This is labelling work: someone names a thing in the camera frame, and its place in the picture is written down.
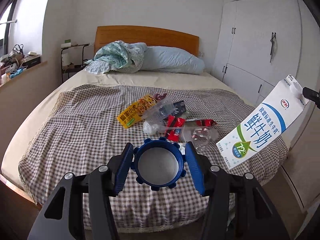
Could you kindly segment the white milk carton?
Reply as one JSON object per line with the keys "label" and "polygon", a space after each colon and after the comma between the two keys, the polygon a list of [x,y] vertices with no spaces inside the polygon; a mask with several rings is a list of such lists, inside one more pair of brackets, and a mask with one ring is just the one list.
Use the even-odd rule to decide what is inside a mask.
{"label": "white milk carton", "polygon": [[247,118],[216,143],[227,168],[247,161],[284,133],[308,102],[292,75],[280,80]]}

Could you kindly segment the red torn wrapper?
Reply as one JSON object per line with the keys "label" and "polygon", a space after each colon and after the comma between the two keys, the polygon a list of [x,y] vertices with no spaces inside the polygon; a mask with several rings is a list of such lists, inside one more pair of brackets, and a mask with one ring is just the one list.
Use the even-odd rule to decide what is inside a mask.
{"label": "red torn wrapper", "polygon": [[217,123],[213,119],[197,119],[195,120],[197,126],[212,127]]}

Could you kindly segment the windowsill clutter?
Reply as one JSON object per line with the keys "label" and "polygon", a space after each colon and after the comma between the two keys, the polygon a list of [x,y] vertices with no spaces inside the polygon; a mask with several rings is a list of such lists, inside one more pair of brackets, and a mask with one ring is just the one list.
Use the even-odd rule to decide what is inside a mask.
{"label": "windowsill clutter", "polygon": [[1,56],[1,86],[41,63],[41,55],[34,51],[24,53],[23,44],[14,45],[10,53]]}

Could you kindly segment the light blue pillow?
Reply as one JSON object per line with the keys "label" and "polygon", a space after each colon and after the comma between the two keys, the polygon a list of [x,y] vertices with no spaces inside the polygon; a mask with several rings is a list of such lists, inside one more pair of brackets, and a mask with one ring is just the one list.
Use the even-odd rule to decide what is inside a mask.
{"label": "light blue pillow", "polygon": [[174,47],[153,46],[144,52],[140,70],[201,75],[205,65],[202,59]]}

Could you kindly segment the yellow snack bag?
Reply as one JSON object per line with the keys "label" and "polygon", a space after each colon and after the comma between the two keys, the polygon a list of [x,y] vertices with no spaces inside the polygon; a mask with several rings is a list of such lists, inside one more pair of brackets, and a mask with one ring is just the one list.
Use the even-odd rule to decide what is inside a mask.
{"label": "yellow snack bag", "polygon": [[140,122],[144,113],[149,108],[155,106],[156,103],[157,100],[153,96],[147,94],[123,110],[117,116],[117,120],[120,122],[121,126],[128,129],[134,124]]}

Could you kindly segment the crushed clear plastic cup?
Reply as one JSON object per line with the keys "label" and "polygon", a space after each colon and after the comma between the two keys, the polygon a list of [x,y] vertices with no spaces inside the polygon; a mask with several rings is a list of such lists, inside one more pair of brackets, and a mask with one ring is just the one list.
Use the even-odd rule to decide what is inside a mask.
{"label": "crushed clear plastic cup", "polygon": [[214,127],[185,127],[180,132],[180,141],[192,142],[197,151],[204,151],[209,143],[216,141],[219,136]]}

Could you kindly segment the black bedside shelf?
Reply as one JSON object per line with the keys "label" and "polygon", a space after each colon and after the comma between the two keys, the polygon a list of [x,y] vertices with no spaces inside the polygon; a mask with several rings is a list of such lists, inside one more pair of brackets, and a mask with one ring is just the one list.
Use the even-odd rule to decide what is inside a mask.
{"label": "black bedside shelf", "polygon": [[[77,42],[72,42],[71,40],[65,40],[61,44],[60,53],[60,68],[61,68],[61,80],[65,81],[65,76],[67,79],[70,78],[71,74],[78,73],[85,67],[84,50],[89,47],[89,43],[78,44]],[[73,59],[73,55],[69,53],[72,48],[81,48],[81,62],[76,63]]]}

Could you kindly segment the wooden bed frame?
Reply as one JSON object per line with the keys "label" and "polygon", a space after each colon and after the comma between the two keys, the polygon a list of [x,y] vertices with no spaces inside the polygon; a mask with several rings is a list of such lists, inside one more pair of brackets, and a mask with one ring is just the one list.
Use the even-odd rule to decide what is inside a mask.
{"label": "wooden bed frame", "polygon": [[183,49],[199,55],[200,38],[195,35],[163,28],[136,25],[108,25],[97,27],[94,42],[96,53],[104,45],[122,40],[126,43],[143,42],[147,46],[165,46]]}

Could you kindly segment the teal crumpled quilt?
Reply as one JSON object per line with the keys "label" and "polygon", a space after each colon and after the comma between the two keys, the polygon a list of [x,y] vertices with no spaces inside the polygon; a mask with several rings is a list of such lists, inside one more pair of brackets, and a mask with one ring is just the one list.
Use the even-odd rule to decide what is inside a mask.
{"label": "teal crumpled quilt", "polygon": [[114,41],[101,47],[95,56],[85,62],[84,70],[95,75],[108,72],[135,73],[143,65],[148,46],[143,42]]}

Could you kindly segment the clear plastic bottle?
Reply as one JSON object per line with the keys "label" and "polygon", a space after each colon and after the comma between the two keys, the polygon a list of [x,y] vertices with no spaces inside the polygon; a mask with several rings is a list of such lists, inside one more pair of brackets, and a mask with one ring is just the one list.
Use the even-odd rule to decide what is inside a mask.
{"label": "clear plastic bottle", "polygon": [[147,109],[142,115],[142,119],[151,125],[161,124],[174,110],[175,106],[172,98],[164,98]]}

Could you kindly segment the white wardrobe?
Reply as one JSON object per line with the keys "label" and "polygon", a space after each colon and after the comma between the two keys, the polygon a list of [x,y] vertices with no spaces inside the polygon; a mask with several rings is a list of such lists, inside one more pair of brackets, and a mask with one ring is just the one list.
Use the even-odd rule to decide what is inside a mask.
{"label": "white wardrobe", "polygon": [[[288,75],[318,90],[319,26],[304,1],[223,0],[213,75],[253,106]],[[315,108],[309,103],[282,135],[289,148],[282,172],[303,210],[319,195]]]}

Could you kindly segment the checkered bed blanket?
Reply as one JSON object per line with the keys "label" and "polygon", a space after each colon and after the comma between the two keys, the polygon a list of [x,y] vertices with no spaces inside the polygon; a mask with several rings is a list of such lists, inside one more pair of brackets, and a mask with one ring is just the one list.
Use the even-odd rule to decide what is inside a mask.
{"label": "checkered bed blanket", "polygon": [[[63,92],[33,137],[18,164],[24,189],[44,204],[67,172],[88,174],[122,152],[127,143],[143,144],[142,124],[124,128],[117,116],[145,95],[167,94],[183,100],[191,118],[216,122],[221,137],[244,120],[253,107],[224,89],[176,90],[119,85],[81,85]],[[136,182],[130,172],[119,196],[111,199],[117,228],[121,232],[152,232],[176,228],[200,218],[208,198],[200,196],[190,174],[173,189],[152,191]]]}

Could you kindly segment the red snack wrapper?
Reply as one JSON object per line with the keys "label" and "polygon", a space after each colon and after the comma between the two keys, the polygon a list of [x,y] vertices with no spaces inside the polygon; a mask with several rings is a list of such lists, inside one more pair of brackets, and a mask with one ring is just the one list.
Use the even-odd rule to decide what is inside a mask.
{"label": "red snack wrapper", "polygon": [[168,116],[167,129],[164,137],[170,141],[178,142],[185,119],[173,115]]}

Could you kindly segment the beige bed sheet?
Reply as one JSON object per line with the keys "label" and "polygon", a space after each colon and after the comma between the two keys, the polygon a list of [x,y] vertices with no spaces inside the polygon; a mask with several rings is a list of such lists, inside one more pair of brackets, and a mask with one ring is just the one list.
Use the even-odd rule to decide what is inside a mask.
{"label": "beige bed sheet", "polygon": [[20,75],[16,80],[6,83],[1,89],[1,99],[9,100],[1,107],[1,182],[27,200],[30,197],[24,192],[20,183],[18,162],[31,139],[48,118],[61,92],[87,83],[107,87],[128,85],[168,89],[219,88],[230,90],[230,87],[208,73],[191,75],[139,71],[135,74],[114,72],[94,75],[82,70],[56,90],[46,94],[43,100],[35,102],[27,95],[35,96],[44,90],[44,86],[22,86],[26,77],[26,74]]}

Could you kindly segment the dark blue small carton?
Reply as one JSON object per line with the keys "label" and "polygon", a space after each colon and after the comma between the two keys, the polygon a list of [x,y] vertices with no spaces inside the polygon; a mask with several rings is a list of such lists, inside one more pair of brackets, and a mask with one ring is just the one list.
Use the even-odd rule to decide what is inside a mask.
{"label": "dark blue small carton", "polygon": [[181,116],[187,111],[184,100],[173,103],[174,109],[169,111],[169,115]]}

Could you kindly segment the purple wrapper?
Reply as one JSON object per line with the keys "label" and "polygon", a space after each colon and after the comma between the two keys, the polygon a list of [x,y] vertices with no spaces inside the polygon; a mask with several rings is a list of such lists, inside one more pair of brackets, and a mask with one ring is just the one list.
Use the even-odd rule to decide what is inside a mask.
{"label": "purple wrapper", "polygon": [[157,93],[157,94],[155,94],[153,97],[154,97],[157,101],[161,101],[161,100],[163,100],[164,98],[167,97],[167,93],[164,93],[164,94],[159,94],[159,93]]}

